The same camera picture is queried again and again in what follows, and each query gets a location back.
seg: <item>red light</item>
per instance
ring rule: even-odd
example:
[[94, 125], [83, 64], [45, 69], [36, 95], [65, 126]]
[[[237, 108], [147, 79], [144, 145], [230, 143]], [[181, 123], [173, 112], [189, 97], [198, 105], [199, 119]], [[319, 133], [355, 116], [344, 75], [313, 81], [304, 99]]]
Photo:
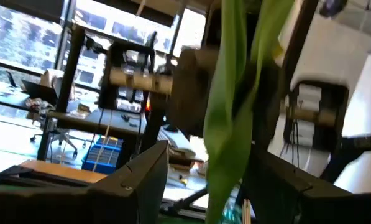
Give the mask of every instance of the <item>red light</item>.
[[146, 107], [146, 110], [147, 110], [147, 111], [150, 111], [150, 103], [149, 103], [149, 99], [147, 100], [147, 107]]

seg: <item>window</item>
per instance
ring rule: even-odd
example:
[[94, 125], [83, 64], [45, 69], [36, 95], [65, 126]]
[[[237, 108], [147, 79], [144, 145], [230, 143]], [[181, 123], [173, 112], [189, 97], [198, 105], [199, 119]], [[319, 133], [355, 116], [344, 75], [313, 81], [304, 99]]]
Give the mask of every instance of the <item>window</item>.
[[200, 48], [205, 25], [204, 15], [185, 9], [173, 55], [179, 57], [185, 47]]
[[52, 68], [61, 31], [56, 23], [0, 6], [0, 59], [41, 70]]
[[[155, 49], [168, 53], [174, 28], [167, 27], [147, 19], [136, 17], [133, 14], [106, 6], [96, 1], [83, 0], [76, 2], [76, 10], [73, 20], [83, 26], [116, 36], [121, 39], [129, 39], [131, 42], [145, 44], [150, 34], [157, 31]], [[105, 49], [112, 44], [110, 40], [100, 38], [93, 34], [87, 34]], [[63, 64], [66, 65], [70, 49], [70, 43], [66, 45], [66, 54]], [[137, 54], [128, 52], [131, 58], [137, 60]], [[75, 82], [98, 87], [105, 68], [105, 55], [96, 54], [83, 48], [78, 62], [78, 71]], [[162, 63], [157, 57], [156, 63]]]
[[[7, 71], [11, 72], [12, 77], [14, 78], [14, 81], [17, 85], [20, 85], [22, 83], [22, 80], [27, 80], [35, 83], [38, 83], [40, 81], [39, 77], [0, 67], [0, 82], [10, 83], [7, 76]], [[25, 119], [27, 114], [28, 111], [18, 110], [9, 106], [0, 105], [0, 116]]]

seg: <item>tree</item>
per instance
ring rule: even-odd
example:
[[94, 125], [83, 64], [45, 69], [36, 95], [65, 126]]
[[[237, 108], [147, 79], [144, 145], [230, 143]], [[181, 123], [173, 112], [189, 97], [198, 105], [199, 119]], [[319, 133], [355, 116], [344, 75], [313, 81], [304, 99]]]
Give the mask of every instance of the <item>tree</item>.
[[[43, 44], [47, 27], [32, 24], [37, 20], [11, 9], [0, 6], [0, 59], [41, 68], [48, 46]], [[28, 74], [12, 72], [17, 81], [37, 80]], [[6, 69], [0, 68], [0, 81], [7, 82]]]

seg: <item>wooden board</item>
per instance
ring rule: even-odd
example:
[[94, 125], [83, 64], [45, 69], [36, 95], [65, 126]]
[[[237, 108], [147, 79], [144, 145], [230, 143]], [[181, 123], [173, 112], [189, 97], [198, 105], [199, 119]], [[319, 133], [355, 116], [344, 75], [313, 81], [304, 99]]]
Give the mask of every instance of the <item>wooden board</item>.
[[80, 180], [83, 182], [95, 183], [106, 177], [104, 174], [99, 174], [87, 170], [77, 170], [70, 167], [51, 164], [44, 161], [28, 160], [20, 164], [22, 167], [33, 169], [37, 172], [45, 174], [57, 175], [69, 179]]

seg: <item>blue box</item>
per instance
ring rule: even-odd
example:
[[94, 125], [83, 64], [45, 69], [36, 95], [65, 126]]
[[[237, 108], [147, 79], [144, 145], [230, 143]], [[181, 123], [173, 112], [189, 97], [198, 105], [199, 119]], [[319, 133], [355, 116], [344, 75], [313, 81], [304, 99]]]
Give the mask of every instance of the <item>blue box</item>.
[[[90, 170], [94, 169], [94, 165], [96, 163], [96, 159], [98, 157], [99, 150], [102, 147], [103, 138], [101, 137], [98, 139], [97, 143], [94, 144], [87, 155], [81, 160], [83, 165], [81, 169], [83, 170]], [[99, 172], [102, 174], [112, 174], [115, 171], [116, 162], [119, 158], [119, 153], [122, 149], [123, 140], [110, 138], [107, 145], [104, 147], [102, 151], [95, 172]]]

